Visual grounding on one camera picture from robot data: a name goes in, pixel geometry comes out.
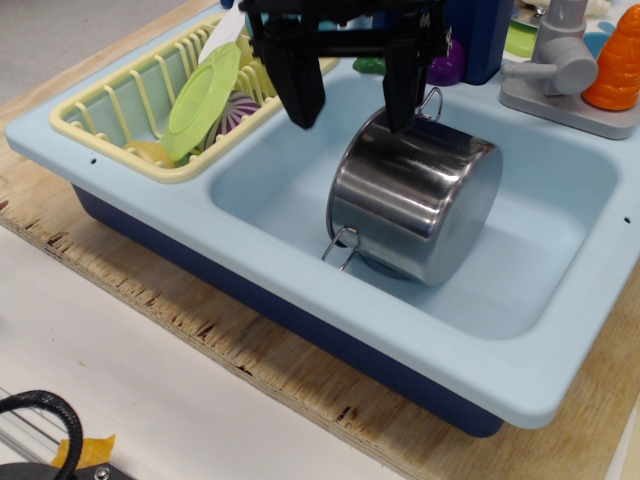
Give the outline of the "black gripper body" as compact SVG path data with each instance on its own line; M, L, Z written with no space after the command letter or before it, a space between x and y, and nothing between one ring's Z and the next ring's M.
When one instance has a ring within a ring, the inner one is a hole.
M241 1L254 46L313 57L382 55L401 48L420 59L446 56L451 29L443 1Z

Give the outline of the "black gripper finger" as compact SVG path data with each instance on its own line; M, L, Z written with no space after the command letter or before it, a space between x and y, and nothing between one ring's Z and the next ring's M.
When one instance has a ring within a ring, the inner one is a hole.
M310 129L325 104L317 45L309 38L265 37L260 50L289 119L304 130Z
M402 133L413 125L415 110L423 99L431 47L420 39L393 40L383 57L388 125L393 133Z

